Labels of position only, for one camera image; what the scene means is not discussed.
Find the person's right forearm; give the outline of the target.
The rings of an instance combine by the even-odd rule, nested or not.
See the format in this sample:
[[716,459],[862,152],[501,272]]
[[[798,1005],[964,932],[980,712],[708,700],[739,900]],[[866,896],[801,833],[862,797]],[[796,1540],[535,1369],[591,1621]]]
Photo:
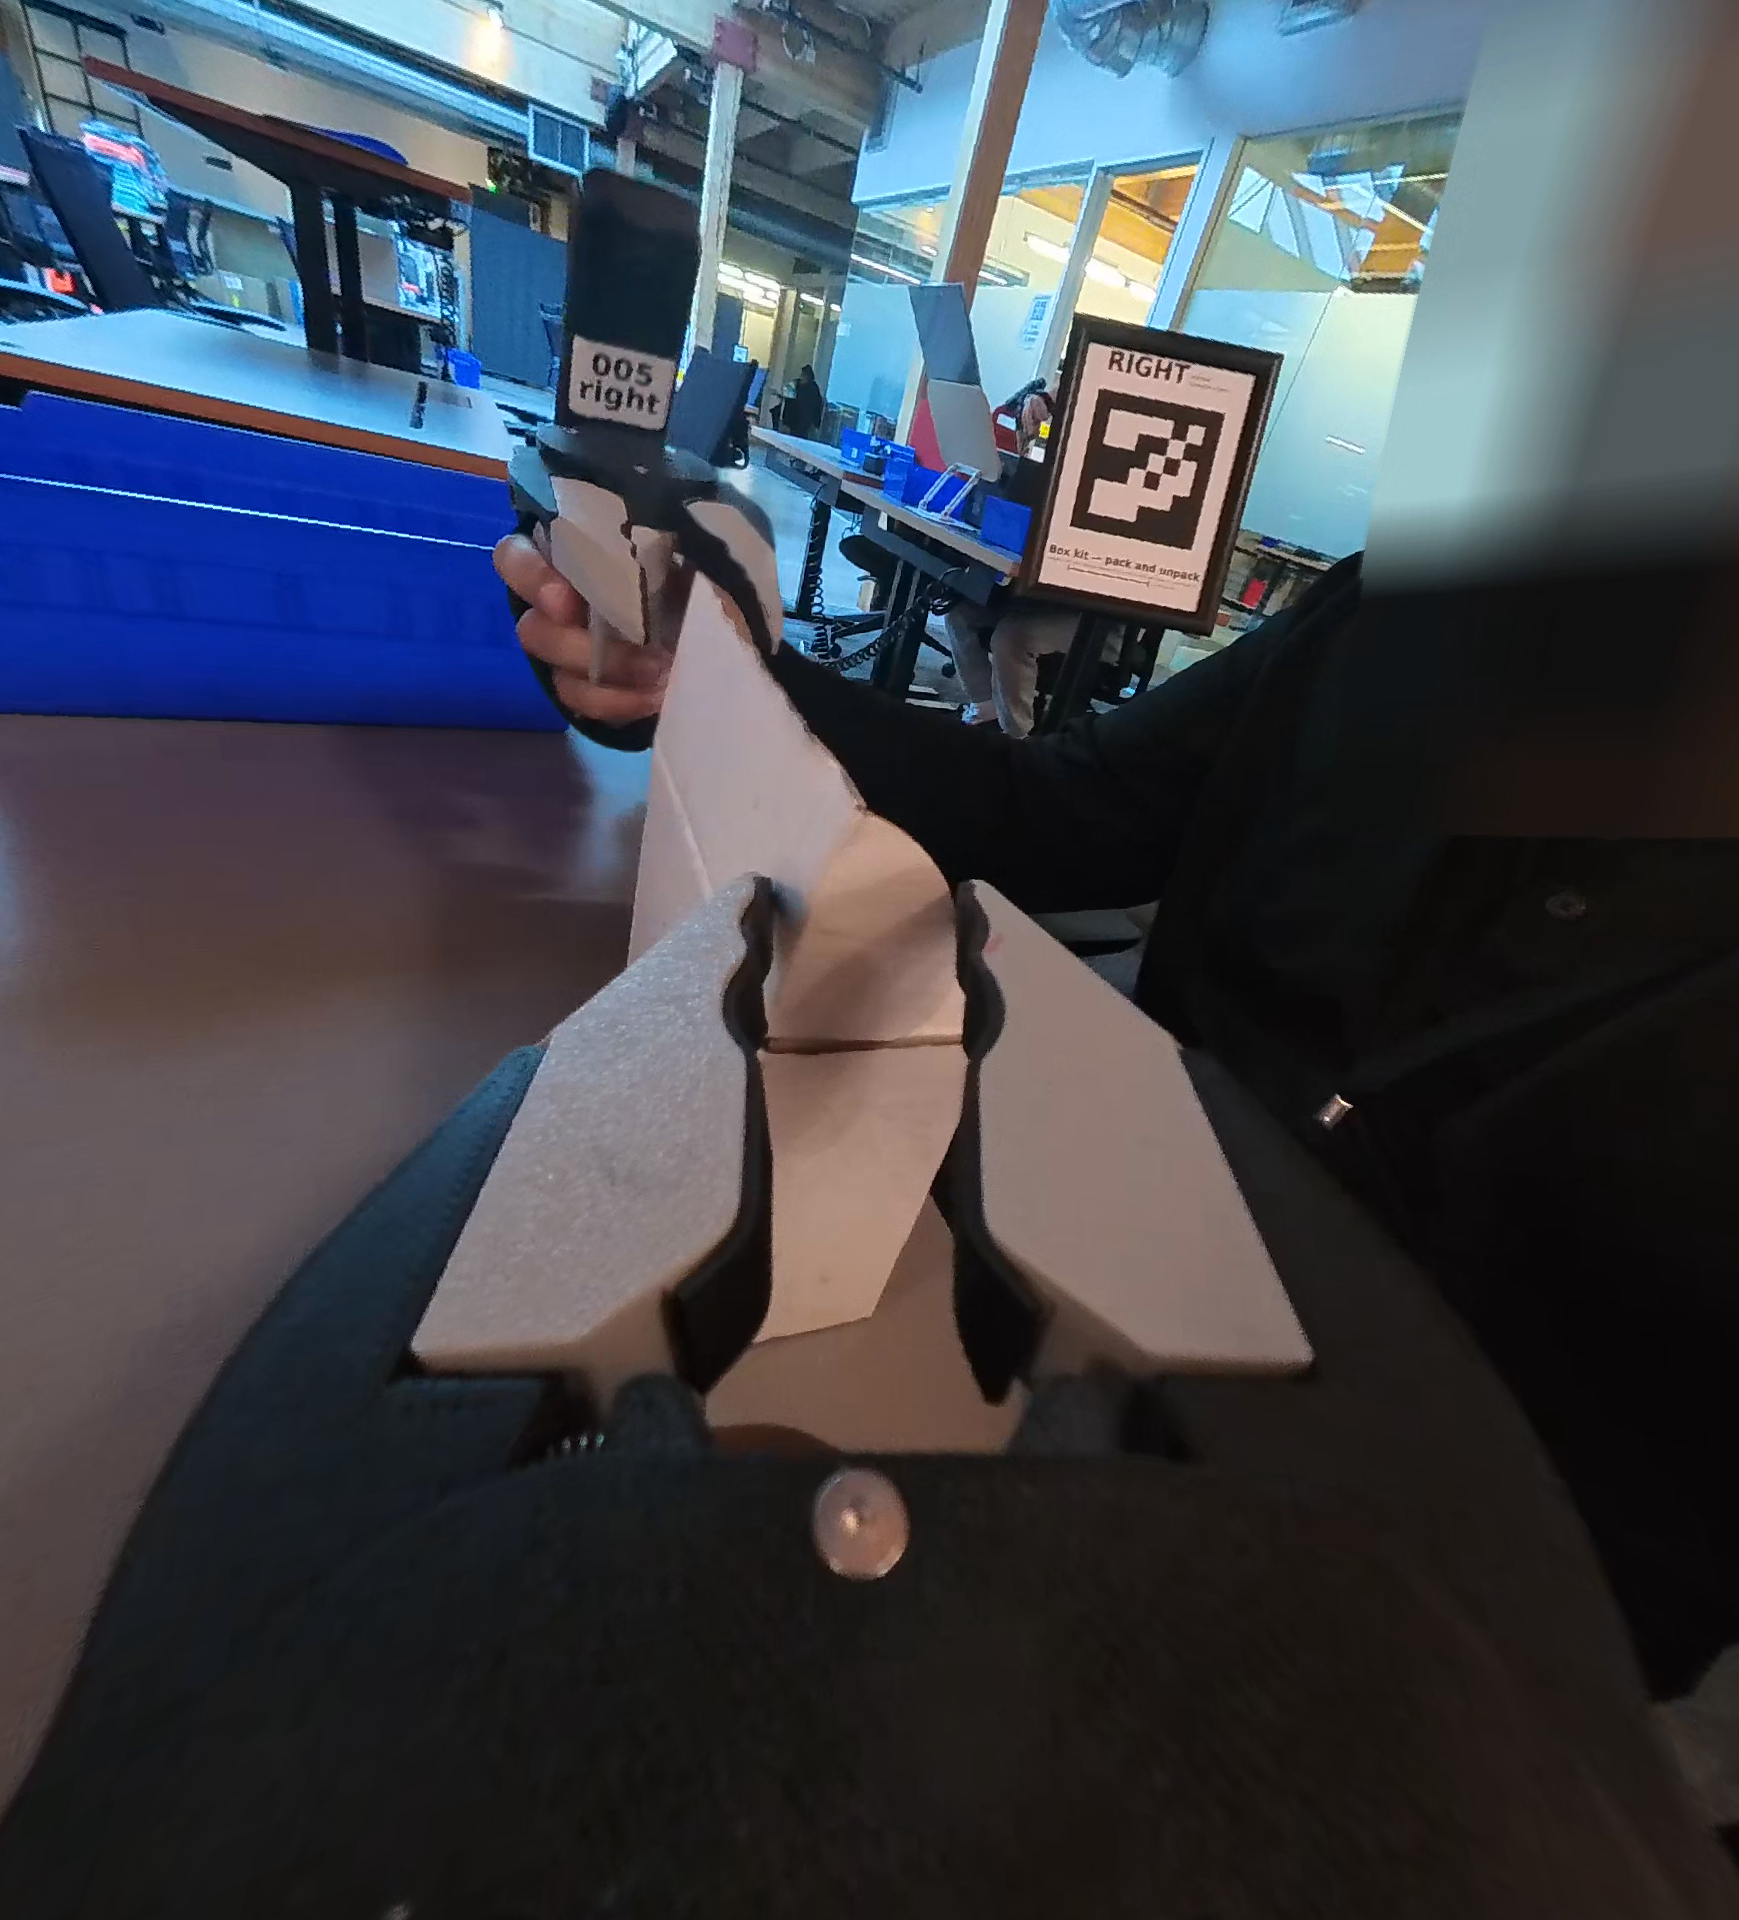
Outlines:
[[1284,611],[1112,712],[1028,738],[847,682],[779,651],[772,682],[862,803],[953,881],[1028,911],[1165,902],[1192,884],[1301,911],[1350,896],[1366,829],[1341,797],[1318,677],[1363,595],[1363,553]]

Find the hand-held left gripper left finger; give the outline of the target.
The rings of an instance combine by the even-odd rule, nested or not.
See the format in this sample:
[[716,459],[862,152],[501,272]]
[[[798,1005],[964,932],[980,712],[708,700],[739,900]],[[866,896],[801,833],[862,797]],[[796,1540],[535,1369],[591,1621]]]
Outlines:
[[775,896],[716,889],[563,1019],[409,1356],[434,1376],[716,1387],[771,1307]]

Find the silver ventilation duct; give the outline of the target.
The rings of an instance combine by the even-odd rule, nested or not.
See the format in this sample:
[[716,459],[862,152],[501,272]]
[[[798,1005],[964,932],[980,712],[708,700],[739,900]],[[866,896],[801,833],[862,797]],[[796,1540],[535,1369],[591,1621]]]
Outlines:
[[1213,24],[1213,2],[1052,2],[1049,13],[1080,59],[1118,78],[1139,67],[1184,75]]

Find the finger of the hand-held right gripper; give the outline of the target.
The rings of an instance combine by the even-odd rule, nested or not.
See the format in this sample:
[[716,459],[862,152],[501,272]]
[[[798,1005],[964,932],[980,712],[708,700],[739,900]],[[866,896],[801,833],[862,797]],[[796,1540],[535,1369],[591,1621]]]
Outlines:
[[759,658],[781,651],[775,535],[755,501],[691,501],[688,567],[734,605]]
[[556,476],[552,501],[546,558],[591,608],[591,682],[608,682],[622,647],[675,653],[684,617],[677,538],[596,484]]

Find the long office desk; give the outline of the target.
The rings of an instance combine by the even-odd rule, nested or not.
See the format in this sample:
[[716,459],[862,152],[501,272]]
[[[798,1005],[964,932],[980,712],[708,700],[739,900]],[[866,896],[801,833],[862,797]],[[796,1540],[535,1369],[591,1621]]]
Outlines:
[[[804,553],[790,600],[796,639],[828,641],[835,668],[868,660],[868,682],[885,691],[911,691],[930,611],[951,600],[988,608],[1001,586],[1023,572],[1023,555],[980,539],[951,513],[921,512],[900,491],[885,491],[881,479],[852,468],[839,448],[775,430],[755,430],[752,448],[809,479]],[[822,558],[835,513],[852,513],[859,535],[894,558],[881,608],[831,611],[822,604]]]

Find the blue plastic bin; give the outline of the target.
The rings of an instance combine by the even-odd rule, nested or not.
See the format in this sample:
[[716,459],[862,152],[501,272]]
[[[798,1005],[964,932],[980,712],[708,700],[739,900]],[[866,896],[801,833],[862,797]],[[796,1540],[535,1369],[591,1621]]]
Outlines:
[[564,732],[494,476],[61,395],[0,403],[0,712]]

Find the wooden office desk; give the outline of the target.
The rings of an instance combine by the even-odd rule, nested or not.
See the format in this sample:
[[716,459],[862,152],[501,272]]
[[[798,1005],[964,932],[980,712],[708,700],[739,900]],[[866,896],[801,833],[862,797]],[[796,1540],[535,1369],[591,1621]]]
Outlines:
[[376,363],[356,218],[367,210],[369,218],[412,220],[452,240],[467,225],[469,185],[279,115],[212,100],[113,59],[82,57],[78,64],[92,82],[137,97],[137,103],[208,140],[287,188],[307,348]]
[[475,387],[162,309],[0,324],[0,380],[475,476],[510,468]]

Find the group of black office chairs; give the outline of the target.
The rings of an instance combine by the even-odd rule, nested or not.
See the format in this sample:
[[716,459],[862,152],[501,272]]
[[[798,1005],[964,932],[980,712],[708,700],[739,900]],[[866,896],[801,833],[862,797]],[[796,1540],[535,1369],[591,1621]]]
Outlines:
[[[50,131],[37,131],[37,128],[21,128],[20,135],[27,152],[30,179],[44,188],[44,199],[50,202],[61,228],[65,229],[77,261],[93,293],[92,309],[62,306],[47,323],[78,320],[78,317],[113,317],[113,312],[133,312],[133,309],[152,309],[152,312],[164,309],[164,312],[178,312],[178,317],[206,320],[215,324],[235,324],[235,329],[249,329],[260,335],[280,335],[280,337],[307,348],[307,329],[287,329],[284,323],[272,323],[267,317],[235,309],[235,306],[219,306],[208,299],[206,304],[181,299],[181,293],[171,293],[167,287],[162,287],[162,282],[154,282],[147,275],[147,269],[137,260],[137,253],[130,250],[124,228],[118,228],[118,218],[111,209],[106,175],[87,157],[87,152],[77,143],[65,143]],[[385,320],[385,317],[389,317],[385,309],[369,306],[369,340],[372,340],[372,323]],[[447,377],[426,368],[423,358],[417,351],[395,353],[395,348],[389,340],[381,340],[381,344],[372,340],[372,358],[376,358],[372,365],[417,372],[417,377],[447,381]]]

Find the white mailer box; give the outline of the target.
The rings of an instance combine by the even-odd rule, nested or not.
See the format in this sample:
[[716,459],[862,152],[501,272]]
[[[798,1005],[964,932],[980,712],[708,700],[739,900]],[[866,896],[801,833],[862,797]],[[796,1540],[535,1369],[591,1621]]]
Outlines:
[[726,598],[693,586],[656,726],[632,956],[721,884],[775,900],[759,1088],[771,1307],[708,1399],[739,1442],[997,1452],[953,1323],[930,1180],[964,1082],[955,905],[766,671]]

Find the person's right hand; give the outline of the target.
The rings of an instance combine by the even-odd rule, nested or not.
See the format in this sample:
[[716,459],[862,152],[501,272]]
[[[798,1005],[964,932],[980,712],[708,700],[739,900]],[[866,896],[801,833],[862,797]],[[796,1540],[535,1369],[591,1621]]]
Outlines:
[[594,621],[591,604],[546,558],[532,538],[508,535],[494,547],[494,572],[521,604],[514,631],[570,724],[634,730],[663,710],[673,658],[649,644],[616,639]]

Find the framed black marker sign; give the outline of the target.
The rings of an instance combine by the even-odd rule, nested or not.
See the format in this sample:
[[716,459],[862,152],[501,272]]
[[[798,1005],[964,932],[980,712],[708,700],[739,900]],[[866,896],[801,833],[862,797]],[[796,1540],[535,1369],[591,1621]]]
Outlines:
[[1213,635],[1284,358],[1080,317],[1014,591]]

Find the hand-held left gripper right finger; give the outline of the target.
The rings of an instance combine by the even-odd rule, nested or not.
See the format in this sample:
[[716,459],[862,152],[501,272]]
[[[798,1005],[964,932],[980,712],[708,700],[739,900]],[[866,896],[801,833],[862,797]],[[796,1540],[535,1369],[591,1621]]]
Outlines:
[[980,881],[955,889],[955,978],[937,1210],[980,1399],[1101,1366],[1302,1376],[1308,1338],[1181,1045]]

